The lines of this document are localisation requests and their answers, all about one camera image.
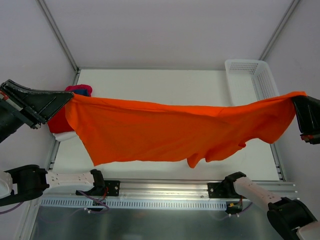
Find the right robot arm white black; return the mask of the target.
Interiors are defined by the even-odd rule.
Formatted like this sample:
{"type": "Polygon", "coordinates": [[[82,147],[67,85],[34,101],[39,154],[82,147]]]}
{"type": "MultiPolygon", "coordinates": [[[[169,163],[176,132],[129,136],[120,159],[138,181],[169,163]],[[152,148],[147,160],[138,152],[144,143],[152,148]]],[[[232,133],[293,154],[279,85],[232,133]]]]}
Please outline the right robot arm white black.
{"type": "MultiPolygon", "coordinates": [[[[310,96],[293,98],[301,139],[320,143],[320,101],[310,96]]],[[[297,199],[281,197],[257,185],[242,172],[224,178],[215,191],[229,198],[245,197],[266,212],[271,226],[284,240],[318,240],[320,222],[308,207],[297,199]]]]}

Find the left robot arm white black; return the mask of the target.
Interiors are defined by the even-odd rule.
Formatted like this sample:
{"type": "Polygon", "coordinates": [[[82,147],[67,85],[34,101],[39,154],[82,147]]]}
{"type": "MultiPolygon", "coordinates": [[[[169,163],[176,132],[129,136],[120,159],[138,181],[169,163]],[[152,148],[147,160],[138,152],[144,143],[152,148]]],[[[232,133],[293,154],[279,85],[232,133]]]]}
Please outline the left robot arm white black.
{"type": "MultiPolygon", "coordinates": [[[[36,90],[11,79],[0,85],[0,140],[3,142],[23,125],[39,129],[73,97],[73,92],[36,90]]],[[[75,191],[77,195],[107,194],[102,172],[58,174],[29,164],[0,173],[2,207],[34,200],[53,189],[75,191]]]]}

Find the orange t shirt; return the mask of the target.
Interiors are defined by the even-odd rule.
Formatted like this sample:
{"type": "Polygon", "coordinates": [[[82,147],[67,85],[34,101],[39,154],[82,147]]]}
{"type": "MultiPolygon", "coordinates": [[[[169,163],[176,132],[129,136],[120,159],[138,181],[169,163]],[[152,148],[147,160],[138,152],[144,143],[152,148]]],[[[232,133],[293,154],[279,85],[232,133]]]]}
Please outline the orange t shirt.
{"type": "Polygon", "coordinates": [[[273,144],[296,111],[294,91],[241,106],[183,106],[74,95],[65,116],[95,166],[113,162],[222,161],[248,141],[273,144]]]}

